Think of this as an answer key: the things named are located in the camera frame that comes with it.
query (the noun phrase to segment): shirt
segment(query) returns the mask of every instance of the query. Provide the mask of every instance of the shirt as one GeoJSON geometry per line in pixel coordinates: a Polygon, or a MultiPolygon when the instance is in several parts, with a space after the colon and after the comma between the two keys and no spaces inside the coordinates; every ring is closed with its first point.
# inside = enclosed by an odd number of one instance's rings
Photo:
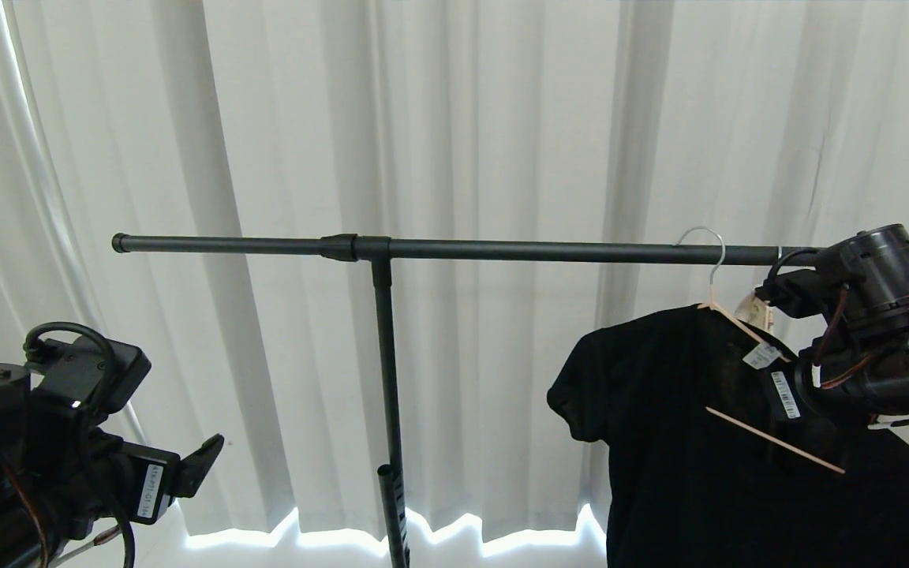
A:
{"type": "Polygon", "coordinates": [[[887,429],[774,424],[762,381],[791,363],[751,368],[756,345],[688,306],[593,331],[570,353],[546,399],[573,438],[609,445],[609,567],[909,567],[909,446],[887,429]]]}

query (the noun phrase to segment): hanger hook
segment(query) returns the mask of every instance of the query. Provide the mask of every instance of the hanger hook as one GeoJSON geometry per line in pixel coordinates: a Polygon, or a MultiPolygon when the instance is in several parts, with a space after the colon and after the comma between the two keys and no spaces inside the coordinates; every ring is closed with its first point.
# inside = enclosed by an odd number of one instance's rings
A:
{"type": "Polygon", "coordinates": [[[711,229],[711,227],[709,227],[709,226],[703,226],[702,224],[698,224],[697,226],[692,226],[688,230],[686,230],[686,233],[684,233],[681,237],[679,237],[679,240],[676,241],[675,244],[672,245],[672,247],[678,247],[678,245],[681,245],[683,243],[684,238],[686,238],[686,235],[693,233],[694,230],[706,230],[706,231],[708,231],[708,233],[713,234],[713,236],[717,238],[717,241],[721,243],[721,258],[718,259],[717,263],[715,263],[715,265],[714,265],[714,268],[712,268],[710,271],[710,280],[709,280],[710,285],[714,286],[714,273],[717,272],[717,269],[720,268],[722,263],[724,263],[724,257],[726,254],[728,254],[728,252],[725,251],[724,238],[721,237],[721,234],[719,234],[718,231],[711,229]]]}

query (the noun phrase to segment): vertical metal pole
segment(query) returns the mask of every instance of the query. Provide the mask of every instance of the vertical metal pole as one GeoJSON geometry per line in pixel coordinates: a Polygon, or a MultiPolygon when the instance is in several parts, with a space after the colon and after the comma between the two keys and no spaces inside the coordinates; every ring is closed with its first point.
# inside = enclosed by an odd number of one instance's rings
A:
{"type": "Polygon", "coordinates": [[[402,478],[402,432],[398,416],[398,369],[395,364],[395,317],[392,310],[391,260],[371,261],[374,301],[378,316],[378,349],[381,352],[381,382],[385,394],[385,427],[388,431],[388,464],[378,468],[385,528],[393,568],[408,568],[405,486],[402,478]]]}

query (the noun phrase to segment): clothes rack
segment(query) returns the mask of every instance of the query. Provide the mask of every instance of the clothes rack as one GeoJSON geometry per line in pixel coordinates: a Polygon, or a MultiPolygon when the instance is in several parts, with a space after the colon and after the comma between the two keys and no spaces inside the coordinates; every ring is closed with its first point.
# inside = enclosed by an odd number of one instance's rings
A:
{"type": "MultiPolygon", "coordinates": [[[[381,485],[383,513],[385,514],[393,568],[409,567],[391,293],[391,261],[393,259],[714,265],[721,254],[719,245],[437,241],[366,237],[357,234],[335,234],[322,238],[145,237],[115,234],[111,245],[116,252],[304,255],[324,256],[324,258],[343,262],[371,262],[389,453],[389,463],[378,468],[378,479],[381,485]]],[[[772,266],[782,256],[790,256],[787,258],[785,266],[812,266],[815,252],[797,252],[800,249],[807,248],[729,245],[726,247],[723,263],[740,266],[772,266]]]]}

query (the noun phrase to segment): curtain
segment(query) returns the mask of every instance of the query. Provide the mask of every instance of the curtain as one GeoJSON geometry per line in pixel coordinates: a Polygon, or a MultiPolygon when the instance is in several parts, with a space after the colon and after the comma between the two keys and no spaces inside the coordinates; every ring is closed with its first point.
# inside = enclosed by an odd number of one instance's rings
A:
{"type": "MultiPolygon", "coordinates": [[[[112,234],[830,245],[909,230],[909,3],[0,4],[0,360],[79,320],[154,364],[108,428],[221,432],[189,532],[383,536],[365,263],[117,255],[112,234]],[[691,242],[710,242],[697,237],[691,242]]],[[[709,267],[396,261],[407,502],[483,538],[605,521],[544,395],[709,267]]],[[[725,267],[733,308],[765,269],[725,267]]],[[[818,321],[781,319],[793,349],[818,321]]]]}

